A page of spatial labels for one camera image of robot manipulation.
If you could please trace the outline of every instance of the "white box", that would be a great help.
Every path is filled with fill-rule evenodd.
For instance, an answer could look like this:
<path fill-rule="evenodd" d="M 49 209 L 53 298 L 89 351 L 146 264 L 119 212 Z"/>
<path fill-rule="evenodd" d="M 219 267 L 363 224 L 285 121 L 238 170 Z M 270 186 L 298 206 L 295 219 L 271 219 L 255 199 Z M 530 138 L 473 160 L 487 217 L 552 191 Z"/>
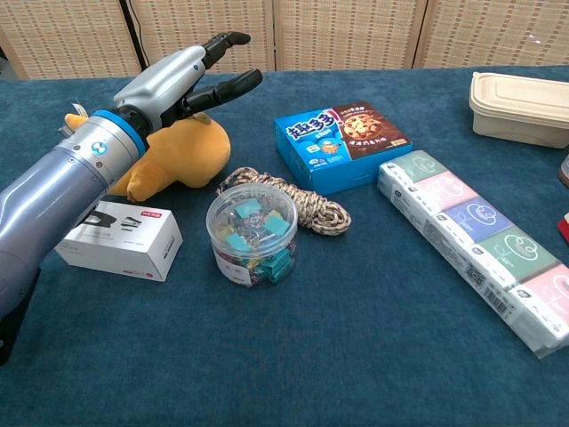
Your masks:
<path fill-rule="evenodd" d="M 100 202 L 55 251 L 69 265 L 164 282 L 181 243 L 171 211 Z"/>
<path fill-rule="evenodd" d="M 569 83 L 474 73 L 469 105 L 475 133 L 556 149 L 569 144 Z"/>

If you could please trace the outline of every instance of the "plastic container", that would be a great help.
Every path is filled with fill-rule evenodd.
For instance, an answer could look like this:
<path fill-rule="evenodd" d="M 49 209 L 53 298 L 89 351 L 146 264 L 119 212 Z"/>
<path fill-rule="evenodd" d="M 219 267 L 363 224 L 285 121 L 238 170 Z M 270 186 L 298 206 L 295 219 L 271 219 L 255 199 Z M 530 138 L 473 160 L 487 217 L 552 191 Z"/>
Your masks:
<path fill-rule="evenodd" d="M 242 184 L 207 211 L 207 231 L 220 271 L 240 285 L 274 284 L 296 263 L 298 211 L 280 189 Z"/>
<path fill-rule="evenodd" d="M 474 132 L 562 149 L 569 145 L 569 83 L 473 73 Z"/>
<path fill-rule="evenodd" d="M 569 156 L 565 158 L 559 167 L 559 179 L 565 186 L 567 186 L 567 188 L 569 188 Z"/>

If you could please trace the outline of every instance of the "rope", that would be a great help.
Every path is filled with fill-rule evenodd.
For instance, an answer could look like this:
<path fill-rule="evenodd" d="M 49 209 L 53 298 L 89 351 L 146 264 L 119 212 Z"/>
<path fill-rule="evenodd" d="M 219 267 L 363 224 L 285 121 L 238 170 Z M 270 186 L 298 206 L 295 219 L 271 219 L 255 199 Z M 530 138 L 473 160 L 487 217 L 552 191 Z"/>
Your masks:
<path fill-rule="evenodd" d="M 352 222 L 349 213 L 335 202 L 328 201 L 314 191 L 299 189 L 282 178 L 275 178 L 268 173 L 258 173 L 252 167 L 236 169 L 217 188 L 217 194 L 247 182 L 268 184 L 288 194 L 299 211 L 299 224 L 318 234 L 337 236 L 346 231 Z"/>

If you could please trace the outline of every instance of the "table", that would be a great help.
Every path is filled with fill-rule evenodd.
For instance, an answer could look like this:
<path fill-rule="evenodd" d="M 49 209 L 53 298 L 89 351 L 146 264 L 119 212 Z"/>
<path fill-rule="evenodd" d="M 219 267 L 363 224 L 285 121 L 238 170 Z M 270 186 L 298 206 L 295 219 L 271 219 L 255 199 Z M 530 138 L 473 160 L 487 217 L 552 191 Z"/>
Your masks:
<path fill-rule="evenodd" d="M 569 67 L 476 70 L 569 81 Z M 556 230 L 569 211 L 557 179 L 566 150 L 473 134 L 473 71 L 266 73 L 212 110 L 233 144 L 226 170 L 145 204 L 171 209 L 185 239 L 168 280 L 69 267 L 51 253 L 0 368 L 0 424 L 569 423 L 569 349 L 538 360 L 373 185 L 330 196 L 351 213 L 349 232 L 301 230 L 299 263 L 277 286 L 233 285 L 212 256 L 204 222 L 217 183 L 244 165 L 293 181 L 273 120 L 367 100 L 569 263 Z M 104 108 L 127 81 L 0 83 L 1 187 L 58 143 L 71 102 Z"/>

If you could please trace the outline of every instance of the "yellow plush toy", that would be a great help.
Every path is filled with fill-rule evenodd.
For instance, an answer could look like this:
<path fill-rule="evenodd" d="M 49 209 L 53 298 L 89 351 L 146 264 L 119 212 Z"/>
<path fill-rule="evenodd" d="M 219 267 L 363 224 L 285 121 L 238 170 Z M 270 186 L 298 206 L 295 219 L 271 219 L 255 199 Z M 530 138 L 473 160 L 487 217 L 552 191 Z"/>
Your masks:
<path fill-rule="evenodd" d="M 87 117 L 65 116 L 75 130 Z M 190 188 L 206 185 L 229 160 L 231 145 L 225 130 L 205 113 L 175 122 L 148 138 L 150 148 L 108 192 L 143 202 L 180 181 Z"/>

